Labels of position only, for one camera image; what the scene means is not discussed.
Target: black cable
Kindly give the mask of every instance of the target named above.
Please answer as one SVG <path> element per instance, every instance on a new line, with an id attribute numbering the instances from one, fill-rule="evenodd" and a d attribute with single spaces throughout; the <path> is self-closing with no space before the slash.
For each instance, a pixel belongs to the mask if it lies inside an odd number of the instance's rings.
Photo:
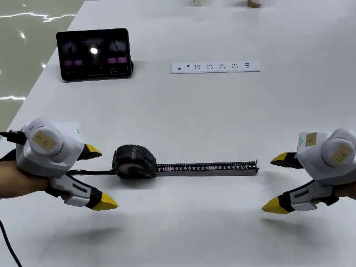
<path id="1" fill-rule="evenodd" d="M 0 136 L 6 137 L 6 140 L 15 144 L 24 145 L 26 143 L 26 135 L 21 131 L 0 132 Z"/>
<path id="2" fill-rule="evenodd" d="M 9 133 L 8 132 L 0 132 L 0 135 L 3 137 L 8 137 Z"/>
<path id="3" fill-rule="evenodd" d="M 5 231 L 5 227 L 4 225 L 2 224 L 2 221 L 0 220 L 0 228 L 1 228 L 1 232 L 2 232 L 2 235 L 4 236 L 4 239 L 5 239 L 5 243 L 7 245 L 7 248 L 8 250 L 10 251 L 13 259 L 15 260 L 16 264 L 18 267 L 22 267 L 22 264 L 20 263 L 20 261 L 18 260 L 15 252 L 13 251 L 12 247 L 11 247 L 11 244 L 10 244 L 10 241 L 9 241 L 9 238 L 7 238 L 7 234 L 6 234 L 6 231 Z"/>
<path id="4" fill-rule="evenodd" d="M 110 171 L 87 171 L 87 170 L 70 170 L 68 175 L 115 175 L 115 170 Z"/>

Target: black tablet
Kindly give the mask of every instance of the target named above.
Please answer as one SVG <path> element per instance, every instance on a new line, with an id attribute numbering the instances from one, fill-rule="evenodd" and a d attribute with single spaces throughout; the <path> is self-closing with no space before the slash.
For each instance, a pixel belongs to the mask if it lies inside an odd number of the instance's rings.
<path id="1" fill-rule="evenodd" d="M 132 74 L 134 65 L 125 28 L 58 32 L 57 46 L 65 81 L 122 78 Z"/>

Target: label sticker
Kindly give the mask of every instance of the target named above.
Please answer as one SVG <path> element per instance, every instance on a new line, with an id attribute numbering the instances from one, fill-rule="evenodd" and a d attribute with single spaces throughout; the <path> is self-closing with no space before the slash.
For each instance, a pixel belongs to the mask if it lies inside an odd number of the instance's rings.
<path id="1" fill-rule="evenodd" d="M 339 150 L 336 151 L 333 155 L 332 155 L 332 158 L 331 158 L 331 162 L 335 165 L 340 165 L 342 163 L 344 163 L 344 161 L 348 158 L 348 156 L 350 155 L 351 153 L 351 148 L 344 145 L 344 144 L 341 144 L 339 146 Z"/>
<path id="2" fill-rule="evenodd" d="M 317 144 L 317 133 L 312 132 L 305 137 L 305 146 L 315 146 Z"/>
<path id="3" fill-rule="evenodd" d="M 51 151 L 57 143 L 48 135 L 43 133 L 42 131 L 38 131 L 33 137 L 32 141 L 38 144 L 42 149 L 47 152 Z"/>

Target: human hand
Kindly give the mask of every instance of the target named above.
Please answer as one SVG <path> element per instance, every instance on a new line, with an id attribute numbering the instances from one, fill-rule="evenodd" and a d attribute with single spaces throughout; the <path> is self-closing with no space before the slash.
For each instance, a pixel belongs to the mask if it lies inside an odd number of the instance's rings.
<path id="1" fill-rule="evenodd" d="M 347 185 L 337 185 L 334 187 L 333 193 L 335 196 L 348 196 L 356 199 L 356 182 Z"/>
<path id="2" fill-rule="evenodd" d="M 0 199 L 43 191 L 49 185 L 47 178 L 21 171 L 15 161 L 0 162 Z"/>

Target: power strip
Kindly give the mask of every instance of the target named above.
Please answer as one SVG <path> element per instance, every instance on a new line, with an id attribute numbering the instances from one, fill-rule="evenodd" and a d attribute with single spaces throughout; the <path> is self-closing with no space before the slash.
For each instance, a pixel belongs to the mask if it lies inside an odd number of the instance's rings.
<path id="1" fill-rule="evenodd" d="M 261 71 L 258 61 L 174 62 L 172 74 Z"/>

